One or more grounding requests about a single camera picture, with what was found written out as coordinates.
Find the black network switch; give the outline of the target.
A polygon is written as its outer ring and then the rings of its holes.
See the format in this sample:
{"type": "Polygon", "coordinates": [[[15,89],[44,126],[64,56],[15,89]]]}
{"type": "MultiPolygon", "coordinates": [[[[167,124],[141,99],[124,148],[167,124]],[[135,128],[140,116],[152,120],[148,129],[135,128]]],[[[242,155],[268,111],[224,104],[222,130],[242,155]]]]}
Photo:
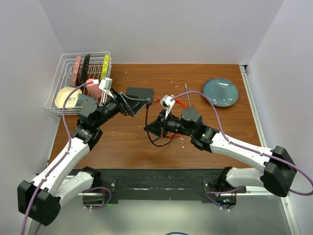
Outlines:
{"type": "Polygon", "coordinates": [[[153,92],[152,88],[139,88],[139,87],[128,87],[126,89],[126,96],[138,99],[149,99],[149,104],[152,104],[153,101],[153,92]]]}

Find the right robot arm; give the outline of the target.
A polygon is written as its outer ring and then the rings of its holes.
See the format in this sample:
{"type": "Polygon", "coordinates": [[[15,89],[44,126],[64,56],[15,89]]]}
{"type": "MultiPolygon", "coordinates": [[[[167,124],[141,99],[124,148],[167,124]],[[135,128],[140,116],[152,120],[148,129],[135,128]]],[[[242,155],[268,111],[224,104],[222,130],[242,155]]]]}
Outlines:
{"type": "Polygon", "coordinates": [[[296,175],[296,170],[291,167],[293,160],[285,148],[259,147],[225,136],[221,131],[205,125],[194,108],[183,109],[180,117],[162,110],[156,120],[144,127],[144,131],[159,137],[169,132],[189,136],[191,143],[201,151],[226,155],[249,165],[249,168],[224,169],[216,185],[223,192],[255,186],[286,197],[296,175]]]}

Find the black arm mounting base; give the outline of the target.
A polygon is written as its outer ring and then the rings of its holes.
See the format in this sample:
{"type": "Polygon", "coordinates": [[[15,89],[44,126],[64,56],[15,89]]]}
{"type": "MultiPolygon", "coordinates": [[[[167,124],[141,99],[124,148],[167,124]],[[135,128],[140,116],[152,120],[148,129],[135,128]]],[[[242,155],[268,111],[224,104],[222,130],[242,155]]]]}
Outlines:
{"type": "Polygon", "coordinates": [[[201,201],[208,203],[206,192],[213,192],[211,198],[222,205],[235,205],[234,196],[222,195],[234,187],[226,180],[225,169],[98,169],[101,180],[97,186],[103,189],[83,192],[85,206],[99,206],[109,202],[118,204],[121,200],[174,200],[201,201]]]}

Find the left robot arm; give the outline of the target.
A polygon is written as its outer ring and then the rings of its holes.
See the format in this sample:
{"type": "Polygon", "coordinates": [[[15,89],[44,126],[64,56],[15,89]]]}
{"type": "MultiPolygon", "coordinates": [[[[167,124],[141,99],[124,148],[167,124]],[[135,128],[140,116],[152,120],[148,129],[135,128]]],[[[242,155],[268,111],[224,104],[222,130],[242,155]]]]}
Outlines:
{"type": "Polygon", "coordinates": [[[18,210],[25,219],[32,218],[40,224],[51,224],[61,208],[77,194],[89,190],[96,192],[101,188],[100,172],[84,167],[72,179],[65,178],[76,164],[98,143],[102,136],[100,126],[121,113],[135,116],[152,101],[152,92],[139,92],[126,95],[111,90],[112,96],[104,104],[94,98],[81,103],[77,127],[64,149],[52,163],[31,182],[22,181],[18,188],[18,210]]]}

